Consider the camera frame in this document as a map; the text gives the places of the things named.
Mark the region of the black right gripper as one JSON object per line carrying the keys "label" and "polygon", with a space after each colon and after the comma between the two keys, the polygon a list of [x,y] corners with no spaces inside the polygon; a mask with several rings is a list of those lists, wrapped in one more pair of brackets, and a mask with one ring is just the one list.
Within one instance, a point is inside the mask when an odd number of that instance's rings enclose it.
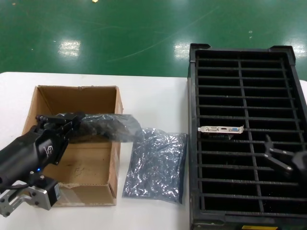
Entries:
{"label": "black right gripper", "polygon": [[294,171],[296,179],[307,178],[307,152],[291,152],[277,149],[269,135],[266,135],[264,143],[264,159],[275,171]]}

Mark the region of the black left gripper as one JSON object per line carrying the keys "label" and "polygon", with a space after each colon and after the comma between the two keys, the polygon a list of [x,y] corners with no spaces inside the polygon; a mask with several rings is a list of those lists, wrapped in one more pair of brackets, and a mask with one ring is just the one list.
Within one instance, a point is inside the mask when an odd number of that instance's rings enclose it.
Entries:
{"label": "black left gripper", "polygon": [[51,163],[58,165],[84,117],[83,112],[37,115],[36,127],[0,151],[0,189],[11,188],[18,180],[26,182],[30,172],[42,171]]}

